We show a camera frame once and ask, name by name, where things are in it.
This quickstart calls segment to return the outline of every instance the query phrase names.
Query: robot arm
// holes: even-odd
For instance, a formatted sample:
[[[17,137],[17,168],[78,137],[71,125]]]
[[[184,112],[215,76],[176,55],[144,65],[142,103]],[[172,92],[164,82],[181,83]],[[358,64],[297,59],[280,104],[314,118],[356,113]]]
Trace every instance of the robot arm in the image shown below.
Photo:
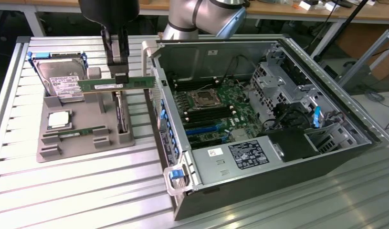
[[[170,0],[164,39],[199,39],[199,29],[229,38],[245,19],[243,3],[244,0]]]
[[[129,36],[126,24],[140,14],[138,0],[79,0],[85,17],[104,27],[108,66],[117,83],[129,83]]]

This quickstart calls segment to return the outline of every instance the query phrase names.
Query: green circuit board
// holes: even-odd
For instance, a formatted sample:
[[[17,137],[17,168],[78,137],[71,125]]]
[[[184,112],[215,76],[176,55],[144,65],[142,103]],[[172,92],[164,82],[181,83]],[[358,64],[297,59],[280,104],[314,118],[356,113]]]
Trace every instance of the green circuit board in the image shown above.
[[[221,104],[209,107],[199,107],[196,98],[193,97],[194,92],[209,92],[216,94],[216,101]],[[196,90],[188,92],[174,92],[174,100],[176,104],[184,116],[185,111],[196,111],[201,109],[209,109],[211,107],[224,107],[228,105],[235,106],[236,114],[227,118],[215,119],[213,122],[216,125],[220,125],[220,129],[217,132],[196,134],[188,136],[190,143],[196,142],[205,142],[211,140],[223,139],[223,143],[236,142],[236,138],[233,133],[235,130],[244,130],[249,138],[255,138],[257,134],[261,132],[263,124],[257,118],[257,114],[255,112],[253,107],[251,106],[249,102],[247,101],[248,98],[248,91],[241,87],[241,85],[235,82],[235,80],[225,80],[225,83],[213,89],[205,90]]]

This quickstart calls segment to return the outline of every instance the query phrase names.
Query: wooden table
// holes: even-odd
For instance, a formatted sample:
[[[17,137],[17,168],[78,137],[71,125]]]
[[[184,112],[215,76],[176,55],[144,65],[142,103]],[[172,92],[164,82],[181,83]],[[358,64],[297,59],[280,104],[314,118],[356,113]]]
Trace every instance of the wooden table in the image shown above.
[[[21,10],[26,13],[27,21],[35,36],[46,36],[37,12],[81,12],[78,0],[0,0],[0,2],[9,3],[0,3],[0,9],[7,8],[7,10]],[[323,51],[355,8],[356,7],[347,9],[342,7],[334,13],[330,19],[330,22],[332,22],[334,25],[312,56]],[[307,11],[304,9],[296,9],[291,5],[269,4],[253,1],[252,6],[248,8],[247,18],[291,21],[326,21],[330,13],[331,12],[328,10]],[[152,0],[149,5],[141,5],[141,14],[169,15],[169,0]],[[379,3],[376,3],[375,6],[367,5],[354,22],[389,24],[389,5]]]

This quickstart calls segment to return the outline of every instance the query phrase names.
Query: black pcie slot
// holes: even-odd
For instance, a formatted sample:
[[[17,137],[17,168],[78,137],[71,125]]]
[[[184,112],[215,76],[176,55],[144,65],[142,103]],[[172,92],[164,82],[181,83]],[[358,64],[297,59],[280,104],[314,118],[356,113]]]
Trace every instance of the black pcie slot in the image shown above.
[[[199,110],[199,111],[188,111],[185,113],[185,115],[186,115],[186,117],[196,117],[197,115],[217,114],[217,113],[228,113],[228,114],[231,114],[231,106],[215,107],[215,108],[203,109],[203,110]]]
[[[178,92],[196,91],[199,89],[211,89],[217,88],[216,80],[205,80],[205,81],[180,81],[174,83],[174,89]]]
[[[190,142],[196,142],[196,141],[200,141],[201,138],[197,137],[197,136],[189,136],[189,137],[188,137],[188,140],[189,140]]]
[[[190,145],[192,145],[192,148],[205,148],[209,146],[220,145],[221,143],[223,143],[223,140],[221,138],[219,138],[219,139],[204,141],[204,142],[194,142],[194,143],[190,143]]]
[[[215,121],[204,121],[204,122],[197,122],[197,123],[186,123],[184,127],[185,129],[190,129],[190,128],[212,126],[212,125],[215,125]]]

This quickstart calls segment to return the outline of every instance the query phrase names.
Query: cpu socket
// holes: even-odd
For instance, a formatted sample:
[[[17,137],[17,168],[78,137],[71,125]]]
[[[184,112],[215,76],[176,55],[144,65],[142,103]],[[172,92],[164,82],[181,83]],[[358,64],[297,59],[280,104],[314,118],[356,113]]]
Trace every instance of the cpu socket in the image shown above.
[[[221,105],[215,89],[193,91],[189,93],[189,96],[193,98],[197,108]]]

